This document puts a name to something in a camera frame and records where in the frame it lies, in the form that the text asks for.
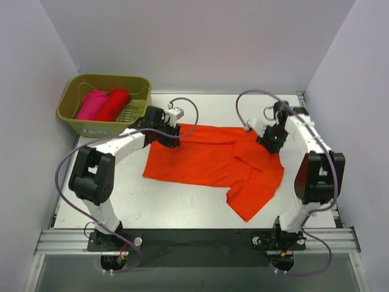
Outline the orange t shirt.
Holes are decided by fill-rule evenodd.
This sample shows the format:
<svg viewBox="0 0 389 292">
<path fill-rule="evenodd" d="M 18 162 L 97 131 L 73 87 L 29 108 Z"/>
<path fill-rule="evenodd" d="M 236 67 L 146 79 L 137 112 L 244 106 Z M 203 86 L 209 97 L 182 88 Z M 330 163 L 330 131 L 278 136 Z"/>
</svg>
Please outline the orange t shirt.
<svg viewBox="0 0 389 292">
<path fill-rule="evenodd" d="M 226 203 L 251 220 L 275 195 L 284 175 L 278 154 L 239 127 L 198 125 L 180 146 L 151 144 L 143 176 L 159 181 L 226 187 Z"/>
</svg>

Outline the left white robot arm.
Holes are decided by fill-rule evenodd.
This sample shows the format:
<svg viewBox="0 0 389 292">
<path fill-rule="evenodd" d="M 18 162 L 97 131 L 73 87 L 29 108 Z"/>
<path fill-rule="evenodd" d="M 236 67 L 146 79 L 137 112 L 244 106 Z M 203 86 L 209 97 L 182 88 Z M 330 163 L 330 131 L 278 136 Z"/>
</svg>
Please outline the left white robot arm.
<svg viewBox="0 0 389 292">
<path fill-rule="evenodd" d="M 184 111 L 180 108 L 164 110 L 148 106 L 145 115 L 122 133 L 124 138 L 79 149 L 69 189 L 97 220 L 94 228 L 97 243 L 104 244 L 110 250 L 119 249 L 123 244 L 122 222 L 117 218 L 110 200 L 114 190 L 115 165 L 154 141 L 168 148 L 180 146 L 180 125 L 177 122 L 183 116 Z"/>
</svg>

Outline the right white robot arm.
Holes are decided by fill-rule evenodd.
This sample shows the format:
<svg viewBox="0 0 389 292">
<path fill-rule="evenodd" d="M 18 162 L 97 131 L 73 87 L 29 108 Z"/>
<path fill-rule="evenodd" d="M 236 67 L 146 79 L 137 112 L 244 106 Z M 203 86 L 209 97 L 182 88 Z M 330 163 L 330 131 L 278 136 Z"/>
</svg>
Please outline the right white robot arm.
<svg viewBox="0 0 389 292">
<path fill-rule="evenodd" d="M 302 227 L 314 213 L 321 212 L 340 194 L 345 156 L 327 146 L 304 107 L 276 102 L 271 118 L 254 118 L 247 126 L 256 132 L 257 142 L 270 154 L 277 154 L 287 138 L 297 146 L 302 162 L 294 180 L 294 199 L 275 220 L 269 240 L 283 248 L 291 239 L 302 237 Z"/>
</svg>

